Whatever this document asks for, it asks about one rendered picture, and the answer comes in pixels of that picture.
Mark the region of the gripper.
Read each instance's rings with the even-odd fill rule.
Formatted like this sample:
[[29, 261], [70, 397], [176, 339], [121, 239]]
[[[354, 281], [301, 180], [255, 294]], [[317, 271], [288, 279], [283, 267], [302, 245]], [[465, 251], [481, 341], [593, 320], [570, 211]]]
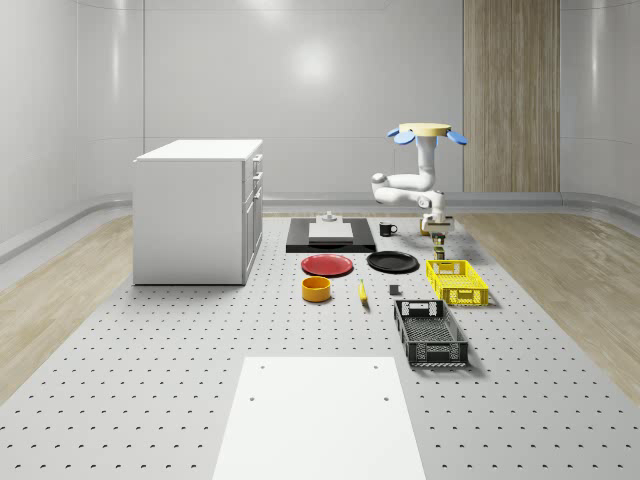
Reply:
[[421, 234], [430, 236], [434, 245], [443, 245], [446, 234], [453, 230], [454, 218], [452, 216], [434, 218], [432, 214], [424, 214], [420, 223]]

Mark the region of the yellow basket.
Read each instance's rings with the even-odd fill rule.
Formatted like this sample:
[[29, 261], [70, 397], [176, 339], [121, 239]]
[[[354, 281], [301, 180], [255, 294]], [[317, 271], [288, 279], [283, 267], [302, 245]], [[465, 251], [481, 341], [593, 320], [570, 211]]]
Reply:
[[466, 260], [428, 260], [427, 278], [449, 305], [487, 305], [488, 286]]

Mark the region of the black plate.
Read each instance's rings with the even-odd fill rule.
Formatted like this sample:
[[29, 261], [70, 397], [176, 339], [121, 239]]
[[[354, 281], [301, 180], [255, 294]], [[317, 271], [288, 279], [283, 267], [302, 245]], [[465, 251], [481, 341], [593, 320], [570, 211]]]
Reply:
[[419, 269], [419, 262], [414, 256], [399, 251], [371, 253], [367, 263], [374, 270], [391, 274], [411, 273]]

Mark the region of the red plate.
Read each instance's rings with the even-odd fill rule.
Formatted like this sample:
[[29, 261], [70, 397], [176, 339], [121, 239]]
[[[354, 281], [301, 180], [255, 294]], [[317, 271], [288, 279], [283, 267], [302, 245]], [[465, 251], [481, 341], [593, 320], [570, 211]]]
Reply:
[[349, 274], [353, 270], [353, 263], [342, 255], [317, 254], [304, 258], [301, 268], [313, 276], [338, 277]]

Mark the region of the dark grey basket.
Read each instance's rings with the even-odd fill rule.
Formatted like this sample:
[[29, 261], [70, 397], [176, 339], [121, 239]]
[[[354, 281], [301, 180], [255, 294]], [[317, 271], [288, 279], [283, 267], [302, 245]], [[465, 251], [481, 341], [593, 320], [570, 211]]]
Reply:
[[444, 301], [396, 300], [394, 316], [410, 364], [468, 363], [468, 340]]

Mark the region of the yellow bowl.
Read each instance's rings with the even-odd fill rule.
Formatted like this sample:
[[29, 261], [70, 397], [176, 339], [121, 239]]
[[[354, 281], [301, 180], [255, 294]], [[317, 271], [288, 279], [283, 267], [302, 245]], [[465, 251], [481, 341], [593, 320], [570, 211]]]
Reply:
[[310, 276], [302, 281], [302, 297], [313, 303], [321, 303], [331, 297], [331, 281], [322, 276]]

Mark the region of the white board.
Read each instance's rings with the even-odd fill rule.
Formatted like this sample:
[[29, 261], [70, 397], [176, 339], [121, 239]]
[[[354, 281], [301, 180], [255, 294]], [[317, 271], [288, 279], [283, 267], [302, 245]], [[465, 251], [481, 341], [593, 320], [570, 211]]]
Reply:
[[425, 480], [394, 359], [246, 358], [213, 480]]

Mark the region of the white cabinet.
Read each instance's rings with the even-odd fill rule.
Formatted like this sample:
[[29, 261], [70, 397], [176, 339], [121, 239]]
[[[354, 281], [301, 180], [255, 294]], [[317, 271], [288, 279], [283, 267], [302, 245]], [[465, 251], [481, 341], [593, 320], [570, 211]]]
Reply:
[[262, 144], [176, 140], [134, 161], [134, 283], [246, 283], [262, 237]]

